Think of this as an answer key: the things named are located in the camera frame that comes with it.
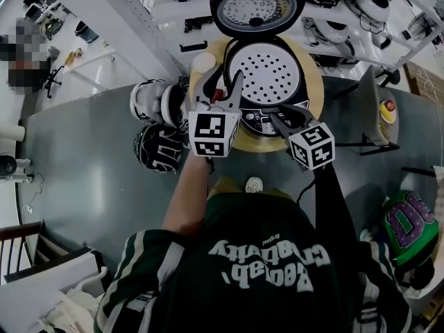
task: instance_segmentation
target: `small white object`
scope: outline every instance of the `small white object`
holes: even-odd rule
[[[370,233],[370,231],[368,229],[364,228],[361,231],[361,234],[359,235],[359,240],[360,241],[372,241],[373,235]]]
[[[9,123],[0,123],[0,138],[22,142],[25,138],[25,127]]]
[[[239,49],[230,61],[230,80],[244,73],[242,97],[272,106],[290,99],[300,84],[300,70],[285,49],[269,43],[252,43]]]
[[[333,162],[334,136],[323,122],[289,137],[293,158],[310,170]]]
[[[264,190],[264,184],[262,183],[262,180],[255,176],[249,178],[245,185],[245,192],[248,193],[254,194],[256,192],[261,192],[263,190]]]
[[[189,144],[198,157],[227,157],[239,130],[237,112],[189,113]]]
[[[200,74],[205,74],[216,65],[216,58],[211,53],[201,53],[193,59],[193,69]]]

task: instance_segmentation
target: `wooden chair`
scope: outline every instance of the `wooden chair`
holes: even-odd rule
[[[0,229],[0,278],[2,277],[1,267],[3,263],[3,257],[7,254],[8,266],[6,270],[6,275],[11,272],[11,259],[12,259],[12,249],[14,248],[14,240],[19,239],[19,252],[17,256],[17,265],[15,271],[20,270],[20,259],[22,258],[22,251],[24,247],[24,239],[28,236],[39,234],[42,229],[43,222],[34,222],[27,225],[14,225],[13,227],[6,227]],[[10,241],[9,253],[4,253],[5,242]]]

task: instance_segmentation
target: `round wooden tray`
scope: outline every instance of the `round wooden tray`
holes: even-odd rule
[[[318,119],[321,115],[324,105],[324,84],[321,73],[311,56],[302,49],[299,44],[287,37],[280,36],[293,50],[305,75],[307,84],[307,93],[310,100],[309,111]],[[216,58],[216,63],[223,63],[223,54],[230,38],[211,43],[205,52],[211,53]],[[193,94],[194,85],[200,79],[202,74],[194,69],[191,71],[191,80],[189,81],[189,95]],[[281,137],[262,137],[248,131],[241,122],[239,132],[234,140],[233,147],[245,152],[267,153],[276,152],[285,149],[287,145]]]

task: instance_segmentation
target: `white helmet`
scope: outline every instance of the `white helmet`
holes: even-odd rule
[[[160,99],[167,86],[166,83],[158,83],[155,80],[134,86],[130,96],[130,110],[134,118],[144,124],[153,121],[163,124]]]
[[[188,129],[187,115],[183,110],[185,97],[188,96],[179,85],[170,85],[165,89],[160,104],[165,123],[184,132]]]

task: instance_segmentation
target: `rice cooker lid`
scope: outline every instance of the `rice cooker lid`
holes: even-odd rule
[[[305,0],[210,0],[219,30],[237,38],[282,33],[299,18],[304,5]]]

